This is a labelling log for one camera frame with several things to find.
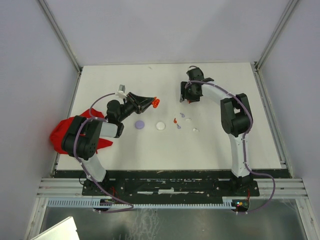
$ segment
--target white tabletop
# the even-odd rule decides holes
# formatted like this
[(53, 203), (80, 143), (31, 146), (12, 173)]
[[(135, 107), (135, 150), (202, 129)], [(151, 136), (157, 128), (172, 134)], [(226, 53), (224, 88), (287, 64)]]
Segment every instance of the white tabletop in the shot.
[[(125, 85), (126, 93), (158, 97), (158, 108), (133, 113), (122, 123), (120, 138), (110, 138), (111, 147), (98, 151), (107, 170), (226, 170), (231, 169), (232, 156), (228, 135), (221, 126), (220, 106), (208, 98), (200, 102), (180, 103), (180, 82), (187, 81), (192, 64), (137, 64), (85, 66), (80, 78), (71, 116), (87, 110), (99, 97)], [(254, 120), (248, 135), (248, 154), (253, 169), (280, 169), (280, 160), (258, 92), (251, 65), (246, 63), (201, 63), (205, 77), (233, 94), (248, 96)], [(107, 103), (116, 96), (102, 99), (95, 109), (106, 115)], [(174, 124), (177, 119), (181, 129)], [(142, 120), (145, 127), (135, 128)], [(166, 124), (163, 131), (157, 122)], [(78, 162), (61, 155), (58, 170), (81, 170)]]

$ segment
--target small red object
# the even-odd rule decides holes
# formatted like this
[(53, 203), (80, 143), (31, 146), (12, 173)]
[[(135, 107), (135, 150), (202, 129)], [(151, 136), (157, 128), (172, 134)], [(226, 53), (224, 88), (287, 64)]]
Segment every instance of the small red object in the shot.
[(154, 100), (152, 102), (153, 108), (156, 109), (158, 107), (159, 103), (160, 103), (160, 99), (155, 96)]
[[(91, 109), (91, 114), (98, 118), (104, 118), (104, 115), (100, 111), (96, 111), (95, 109)], [(82, 117), (90, 118), (89, 109), (81, 114)], [(50, 141), (53, 144), (53, 148), (59, 154), (67, 154), (66, 151), (63, 151), (61, 148), (62, 140), (67, 133), (68, 128), (70, 127), (74, 117), (69, 117), (68, 119), (62, 120), (59, 124), (55, 127), (55, 129), (50, 134)], [(105, 147), (109, 147), (113, 144), (112, 141), (99, 138), (97, 149), (102, 149)]]

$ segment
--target gray wall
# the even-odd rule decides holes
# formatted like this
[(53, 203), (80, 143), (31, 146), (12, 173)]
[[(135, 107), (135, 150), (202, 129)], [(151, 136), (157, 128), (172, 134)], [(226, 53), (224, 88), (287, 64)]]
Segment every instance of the gray wall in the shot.
[(24, 237), (77, 73), (35, 0), (0, 3), (0, 238)]
[(81, 66), (252, 62), (289, 0), (47, 0)]
[(296, 177), (320, 223), (320, 1), (301, 1), (262, 68)]

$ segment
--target purple disc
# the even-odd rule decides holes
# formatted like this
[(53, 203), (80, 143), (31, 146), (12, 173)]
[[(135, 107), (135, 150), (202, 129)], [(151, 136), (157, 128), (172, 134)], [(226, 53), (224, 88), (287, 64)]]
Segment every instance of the purple disc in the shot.
[(136, 129), (143, 129), (145, 127), (145, 123), (143, 121), (139, 120), (139, 121), (135, 122), (134, 126)]

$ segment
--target red cloth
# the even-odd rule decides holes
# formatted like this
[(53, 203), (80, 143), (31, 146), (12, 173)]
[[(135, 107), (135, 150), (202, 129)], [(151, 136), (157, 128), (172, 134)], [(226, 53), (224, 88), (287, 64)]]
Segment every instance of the red cloth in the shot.
[[(104, 118), (104, 115), (100, 111), (96, 111), (95, 109), (91, 109), (91, 113), (93, 116), (98, 118)], [(82, 117), (90, 118), (89, 109), (81, 114)], [(71, 122), (73, 121), (75, 117), (69, 117), (68, 119), (62, 120), (58, 126), (55, 127), (55, 129), (50, 134), (50, 141), (53, 144), (54, 150), (57, 151), (60, 154), (67, 154), (66, 151), (63, 151), (61, 148), (61, 143), (64, 138), (64, 136), (67, 133), (68, 128), (71, 125)], [(105, 147), (109, 147), (113, 144), (112, 141), (99, 138), (98, 147), (97, 149), (102, 149)]]

